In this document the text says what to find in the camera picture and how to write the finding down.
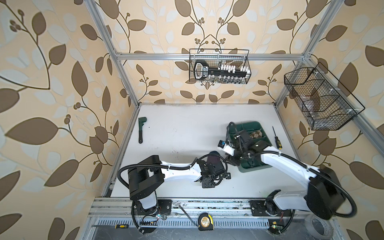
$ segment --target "floral wallpaper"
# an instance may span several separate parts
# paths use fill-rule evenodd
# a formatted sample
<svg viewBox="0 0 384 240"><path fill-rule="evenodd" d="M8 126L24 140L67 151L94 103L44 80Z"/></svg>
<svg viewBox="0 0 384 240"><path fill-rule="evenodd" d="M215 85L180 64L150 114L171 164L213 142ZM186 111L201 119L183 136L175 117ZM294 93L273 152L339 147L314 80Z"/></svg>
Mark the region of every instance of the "floral wallpaper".
<svg viewBox="0 0 384 240"><path fill-rule="evenodd" d="M312 57L323 63L366 109L361 113L384 133L383 1L346 0ZM384 157L351 121L338 131L311 131L293 96L279 108L301 158L332 168L358 206L353 218L339 218L351 240L384 239ZM340 212L349 212L344 203Z"/></svg>
<svg viewBox="0 0 384 240"><path fill-rule="evenodd" d="M0 238L76 239L133 106L82 2L0 0L0 23Z"/></svg>
<svg viewBox="0 0 384 240"><path fill-rule="evenodd" d="M96 0L123 53L302 53L330 0Z"/></svg>
<svg viewBox="0 0 384 240"><path fill-rule="evenodd" d="M127 60L126 72L142 103L273 103L284 86L292 61L250 61L247 84L221 84L189 79L185 61Z"/></svg>

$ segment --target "black wire mesh basket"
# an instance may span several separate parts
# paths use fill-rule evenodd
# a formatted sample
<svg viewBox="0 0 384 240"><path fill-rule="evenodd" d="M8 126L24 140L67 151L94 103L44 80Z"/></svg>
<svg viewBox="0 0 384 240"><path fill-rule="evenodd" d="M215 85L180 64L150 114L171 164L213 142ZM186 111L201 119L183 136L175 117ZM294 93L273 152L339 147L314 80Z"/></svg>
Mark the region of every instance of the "black wire mesh basket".
<svg viewBox="0 0 384 240"><path fill-rule="evenodd" d="M325 78L333 77L337 86ZM311 130L339 130L365 107L324 65L299 68L284 75L284 84Z"/></svg>
<svg viewBox="0 0 384 240"><path fill-rule="evenodd" d="M189 81L191 83L247 84L251 77L249 50L189 50Z"/></svg>

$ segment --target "wallpaper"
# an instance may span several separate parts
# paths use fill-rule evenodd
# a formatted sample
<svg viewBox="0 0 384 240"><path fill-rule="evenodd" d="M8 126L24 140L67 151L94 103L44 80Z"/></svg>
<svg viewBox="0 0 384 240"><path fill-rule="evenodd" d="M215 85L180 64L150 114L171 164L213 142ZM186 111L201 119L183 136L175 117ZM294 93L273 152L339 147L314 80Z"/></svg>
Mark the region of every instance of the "wallpaper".
<svg viewBox="0 0 384 240"><path fill-rule="evenodd" d="M123 53L182 48L302 53L327 0L96 0Z"/></svg>
<svg viewBox="0 0 384 240"><path fill-rule="evenodd" d="M384 3L344 3L313 58L339 77L366 106L361 114L384 133ZM383 156L352 121L338 131L311 131L292 95L285 98L279 111L302 159L313 166L332 168L355 200L357 215L339 218L345 234L351 240L384 239ZM339 212L350 209L350 204L344 203Z"/></svg>
<svg viewBox="0 0 384 240"><path fill-rule="evenodd" d="M250 61L247 84L204 83L189 79L186 61L123 61L142 103L273 103L284 86L292 61Z"/></svg>
<svg viewBox="0 0 384 240"><path fill-rule="evenodd" d="M0 0L0 23L0 239L73 240L133 106L80 1Z"/></svg>

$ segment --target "green tray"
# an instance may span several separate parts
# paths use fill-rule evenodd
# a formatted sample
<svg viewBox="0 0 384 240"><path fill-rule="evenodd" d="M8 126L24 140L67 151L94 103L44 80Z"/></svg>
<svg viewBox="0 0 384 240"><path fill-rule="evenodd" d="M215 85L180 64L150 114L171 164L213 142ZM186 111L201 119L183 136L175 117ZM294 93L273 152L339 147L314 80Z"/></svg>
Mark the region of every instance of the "green tray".
<svg viewBox="0 0 384 240"><path fill-rule="evenodd" d="M252 141L254 141L256 143L257 141L264 140L265 142L271 144L271 141L269 141L269 138L265 134L263 127L257 121L236 124L236 128L237 128L237 131L239 131L239 132L242 130L245 130L249 134L254 132L254 131L260 130L263 134L263 137L255 138ZM233 127L233 125L231 125L231 127L229 128L229 136L230 136L232 142L236 142L235 133L236 133L235 128ZM271 167L271 166L268 164L265 164L263 162L244 159L240 162L239 171L240 172L250 172L250 171L264 169L264 168L268 168L268 167Z"/></svg>

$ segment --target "packing tape roll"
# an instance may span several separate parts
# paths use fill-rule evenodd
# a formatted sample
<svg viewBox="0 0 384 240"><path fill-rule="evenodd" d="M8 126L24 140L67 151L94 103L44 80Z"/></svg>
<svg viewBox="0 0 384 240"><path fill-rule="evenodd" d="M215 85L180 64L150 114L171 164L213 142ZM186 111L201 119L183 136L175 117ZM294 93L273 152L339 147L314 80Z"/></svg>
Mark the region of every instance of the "packing tape roll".
<svg viewBox="0 0 384 240"><path fill-rule="evenodd" d="M313 226L313 220L316 219L324 228L324 235L321 235ZM304 226L307 231L315 238L318 239L331 239L333 236L333 227L328 220L319 218L318 216L311 214L304 219Z"/></svg>

